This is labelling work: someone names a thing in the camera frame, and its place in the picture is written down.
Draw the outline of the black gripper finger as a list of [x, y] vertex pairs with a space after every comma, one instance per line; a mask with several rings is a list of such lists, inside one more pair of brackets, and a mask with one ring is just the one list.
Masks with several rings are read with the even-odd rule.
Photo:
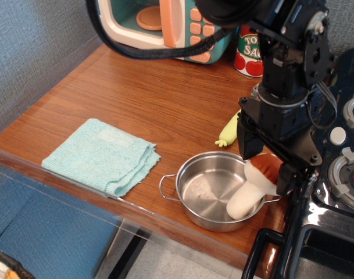
[[277, 180], [277, 195], [288, 195], [293, 189], [304, 188], [310, 179], [309, 167], [291, 162], [283, 163]]
[[244, 112], [238, 113], [237, 138], [243, 159], [248, 160], [263, 151], [263, 142], [258, 136], [256, 126]]

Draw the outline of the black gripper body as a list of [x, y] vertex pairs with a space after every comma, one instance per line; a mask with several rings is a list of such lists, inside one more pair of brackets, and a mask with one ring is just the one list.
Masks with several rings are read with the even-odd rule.
[[254, 122], [263, 149], [268, 148], [282, 163], [308, 166], [310, 172], [323, 162], [312, 136], [318, 115], [312, 110], [320, 109], [322, 99], [319, 90], [280, 98], [259, 87], [257, 98], [242, 97], [238, 103]]

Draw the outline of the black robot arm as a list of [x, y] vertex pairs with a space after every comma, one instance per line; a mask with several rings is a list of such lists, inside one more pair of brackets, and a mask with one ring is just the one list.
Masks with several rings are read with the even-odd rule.
[[237, 135], [244, 159], [264, 147], [282, 161], [277, 194], [306, 185], [322, 158], [312, 140], [337, 118], [325, 85], [335, 56], [327, 38], [324, 1], [197, 1], [202, 16], [221, 28], [248, 25], [259, 35], [263, 77], [258, 97], [239, 100]]

